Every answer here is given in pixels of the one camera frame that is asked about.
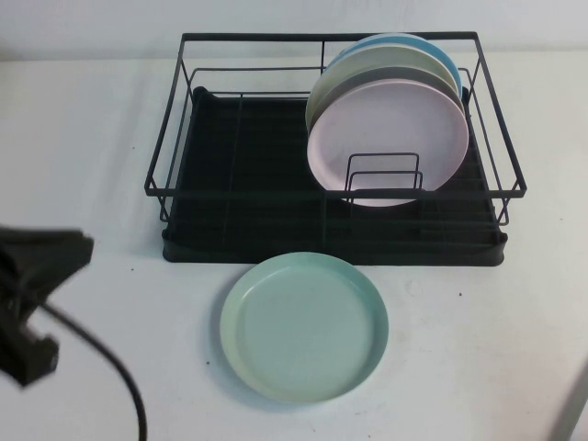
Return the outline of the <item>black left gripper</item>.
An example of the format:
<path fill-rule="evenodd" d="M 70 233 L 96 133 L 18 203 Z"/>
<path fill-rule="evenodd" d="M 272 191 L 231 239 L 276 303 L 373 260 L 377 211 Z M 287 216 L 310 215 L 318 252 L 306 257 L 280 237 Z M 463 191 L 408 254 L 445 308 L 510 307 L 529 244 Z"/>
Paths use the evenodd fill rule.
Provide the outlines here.
<path fill-rule="evenodd" d="M 94 239 L 74 229 L 1 227 L 1 268 L 24 295 L 3 293 L 2 302 L 25 323 L 57 288 L 88 266 Z"/>

